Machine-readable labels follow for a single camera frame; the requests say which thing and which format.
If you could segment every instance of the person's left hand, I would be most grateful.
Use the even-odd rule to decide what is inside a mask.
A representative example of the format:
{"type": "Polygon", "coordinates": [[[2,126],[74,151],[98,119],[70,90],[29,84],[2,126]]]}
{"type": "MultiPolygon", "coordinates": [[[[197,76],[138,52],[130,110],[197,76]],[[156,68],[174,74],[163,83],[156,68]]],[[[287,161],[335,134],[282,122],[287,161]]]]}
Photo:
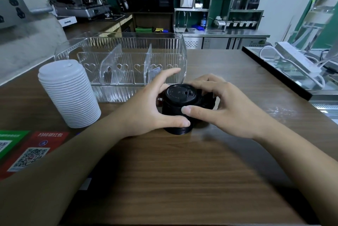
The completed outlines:
{"type": "Polygon", "coordinates": [[[108,117],[112,124],[118,125],[122,136],[134,136],[163,127],[188,127],[190,121],[183,116],[167,116],[158,112],[156,100],[159,93],[167,89],[167,77],[178,73],[180,68],[163,70],[154,80],[138,91],[126,103],[108,117]]]}

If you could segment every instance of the glass top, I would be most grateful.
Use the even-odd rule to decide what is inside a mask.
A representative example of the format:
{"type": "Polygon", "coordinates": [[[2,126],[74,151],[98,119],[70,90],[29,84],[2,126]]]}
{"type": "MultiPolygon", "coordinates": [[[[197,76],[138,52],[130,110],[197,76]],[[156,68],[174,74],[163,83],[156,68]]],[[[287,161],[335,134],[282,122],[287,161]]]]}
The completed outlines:
{"type": "MultiPolygon", "coordinates": [[[[261,48],[252,47],[247,47],[247,49],[253,52],[256,56],[259,56],[259,52],[261,50],[261,48]]],[[[306,55],[308,57],[310,56],[312,58],[315,58],[316,60],[319,60],[318,55],[312,53],[307,53],[306,55]]],[[[320,76],[313,78],[313,80],[298,67],[294,66],[290,61],[281,59],[279,56],[277,56],[276,52],[272,49],[264,50],[262,52],[262,56],[269,59],[266,61],[268,64],[282,72],[289,79],[293,80],[295,83],[297,83],[299,86],[309,91],[310,93],[317,91],[331,91],[330,93],[332,94],[338,94],[338,74],[334,72],[334,70],[322,67],[322,72],[320,73],[320,76]]]]}

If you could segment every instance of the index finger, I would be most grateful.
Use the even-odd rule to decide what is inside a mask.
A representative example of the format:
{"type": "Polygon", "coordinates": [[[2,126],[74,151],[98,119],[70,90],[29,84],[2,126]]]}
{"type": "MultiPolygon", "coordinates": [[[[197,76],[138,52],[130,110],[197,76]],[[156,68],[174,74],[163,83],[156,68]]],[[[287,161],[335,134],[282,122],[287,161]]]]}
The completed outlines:
{"type": "Polygon", "coordinates": [[[155,88],[156,92],[158,92],[161,86],[166,81],[167,77],[179,73],[180,70],[181,70],[180,68],[171,68],[168,70],[162,70],[148,85],[151,86],[151,88],[155,88]]]}
{"type": "Polygon", "coordinates": [[[214,74],[205,74],[203,76],[200,76],[192,81],[199,81],[199,80],[204,80],[204,81],[214,81],[214,82],[226,82],[225,79],[222,77],[216,76],[214,74]]]}
{"type": "Polygon", "coordinates": [[[215,82],[215,81],[205,81],[197,80],[190,83],[196,89],[202,89],[208,93],[214,93],[216,96],[222,96],[225,91],[226,82],[215,82]]]}

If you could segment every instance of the gray wall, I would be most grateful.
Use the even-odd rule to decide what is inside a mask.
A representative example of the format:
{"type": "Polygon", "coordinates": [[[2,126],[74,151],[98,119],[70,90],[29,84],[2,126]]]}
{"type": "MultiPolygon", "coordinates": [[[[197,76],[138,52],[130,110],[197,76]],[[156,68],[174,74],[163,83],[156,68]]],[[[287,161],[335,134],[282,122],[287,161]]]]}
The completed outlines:
{"type": "MultiPolygon", "coordinates": [[[[48,0],[24,0],[28,9],[42,8],[48,0]]],[[[28,23],[0,29],[0,84],[50,58],[65,33],[54,15],[32,16],[28,23]]]]}

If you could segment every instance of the black edge trim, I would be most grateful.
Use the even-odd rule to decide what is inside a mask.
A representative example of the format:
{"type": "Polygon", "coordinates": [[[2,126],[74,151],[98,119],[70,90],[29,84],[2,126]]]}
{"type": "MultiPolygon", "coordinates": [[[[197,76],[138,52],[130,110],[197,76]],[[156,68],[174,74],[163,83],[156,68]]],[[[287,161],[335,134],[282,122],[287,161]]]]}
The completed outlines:
{"type": "Polygon", "coordinates": [[[268,72],[270,72],[273,76],[275,76],[278,80],[280,80],[283,84],[285,84],[287,87],[289,87],[293,92],[298,94],[303,99],[309,101],[312,97],[312,94],[300,87],[298,84],[296,84],[294,81],[289,79],[287,76],[285,76],[283,73],[281,73],[279,70],[275,69],[273,66],[259,58],[257,55],[255,55],[252,51],[247,49],[246,47],[242,47],[242,51],[246,53],[251,59],[253,59],[255,62],[257,62],[260,66],[262,66],[264,69],[266,69],[268,72]]]}

